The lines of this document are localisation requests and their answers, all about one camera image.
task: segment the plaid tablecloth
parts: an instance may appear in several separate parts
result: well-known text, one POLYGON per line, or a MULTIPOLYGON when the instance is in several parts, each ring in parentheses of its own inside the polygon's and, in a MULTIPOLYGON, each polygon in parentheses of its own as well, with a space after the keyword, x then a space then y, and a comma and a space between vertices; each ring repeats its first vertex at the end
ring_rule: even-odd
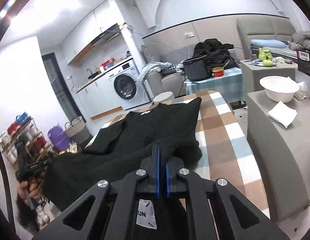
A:
MULTIPOLYGON (((203 156, 194 171, 205 179, 227 179, 269 217, 264 184, 256 160, 222 95, 216 91, 206 90, 163 103, 167 105, 188 103, 196 97, 202 98, 195 136, 203 156)), ((154 104, 136 112, 142 113, 156 106, 157 104, 154 104)), ((126 115, 127 113, 116 116, 103 128, 123 119, 126 115)))
POLYGON ((187 95, 201 90, 215 90, 222 94, 227 103, 245 101, 243 76, 240 68, 226 69, 222 77, 211 77, 196 82, 186 80, 185 83, 187 95))

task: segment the black furry sleeve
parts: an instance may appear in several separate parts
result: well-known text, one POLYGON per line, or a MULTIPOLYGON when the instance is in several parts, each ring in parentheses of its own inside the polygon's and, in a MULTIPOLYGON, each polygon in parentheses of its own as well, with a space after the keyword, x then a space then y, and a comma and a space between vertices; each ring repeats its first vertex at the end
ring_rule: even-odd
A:
POLYGON ((36 211, 31 210, 19 195, 17 195, 16 205, 18 209, 18 221, 20 225, 33 235, 39 232, 36 211))

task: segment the human hand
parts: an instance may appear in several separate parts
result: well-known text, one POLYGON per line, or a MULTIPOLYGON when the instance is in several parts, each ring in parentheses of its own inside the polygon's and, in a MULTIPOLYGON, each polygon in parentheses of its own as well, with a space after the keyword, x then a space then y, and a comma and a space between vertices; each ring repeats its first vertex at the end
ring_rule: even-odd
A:
MULTIPOLYGON (((27 198, 24 192, 24 188, 28 187, 28 185, 29 185, 28 181, 22 181, 20 184, 17 185, 17 193, 20 196, 20 198, 24 201, 24 203, 29 206, 29 203, 27 201, 27 198)), ((34 178, 31 179, 29 191, 30 191, 29 193, 30 198, 33 198, 35 200, 40 199, 40 196, 38 195, 38 190, 37 190, 37 183, 34 178)))

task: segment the white paper napkin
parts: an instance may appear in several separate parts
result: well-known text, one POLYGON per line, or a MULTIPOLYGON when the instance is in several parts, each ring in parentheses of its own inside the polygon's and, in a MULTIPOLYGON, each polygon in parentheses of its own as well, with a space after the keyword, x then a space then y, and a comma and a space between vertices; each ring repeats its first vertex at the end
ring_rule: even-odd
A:
POLYGON ((297 116, 297 111, 289 108, 282 101, 279 101, 276 106, 268 112, 268 115, 277 122, 280 122, 287 129, 297 116))

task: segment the table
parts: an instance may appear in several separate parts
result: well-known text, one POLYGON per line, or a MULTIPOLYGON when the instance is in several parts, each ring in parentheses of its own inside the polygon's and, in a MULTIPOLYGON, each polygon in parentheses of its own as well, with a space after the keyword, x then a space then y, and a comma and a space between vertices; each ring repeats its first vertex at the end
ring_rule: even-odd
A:
MULTIPOLYGON (((188 103, 197 97, 202 98, 202 103, 195 136, 203 156, 194 171, 205 179, 227 179, 269 217, 264 184, 256 160, 222 95, 216 91, 204 90, 163 103, 188 103)), ((157 105, 143 107, 136 112, 142 113, 157 105)), ((126 115, 127 113, 116 116, 103 127, 114 124, 126 115)))
POLYGON ((224 70, 222 77, 211 77, 196 82, 186 80, 185 83, 187 95, 201 90, 216 90, 222 94, 227 103, 245 101, 242 70, 239 68, 224 70))
POLYGON ((240 61, 240 68, 243 73, 245 96, 247 93, 264 90, 259 83, 260 79, 263 77, 282 76, 290 77, 292 80, 295 80, 295 69, 298 67, 296 63, 278 63, 278 66, 276 67, 259 67, 250 65, 249 62, 245 61, 246 60, 240 61))
POLYGON ((272 220, 282 221, 310 203, 310 98, 286 103, 298 115, 286 129, 267 113, 277 103, 266 92, 247 95, 247 140, 265 184, 272 220))

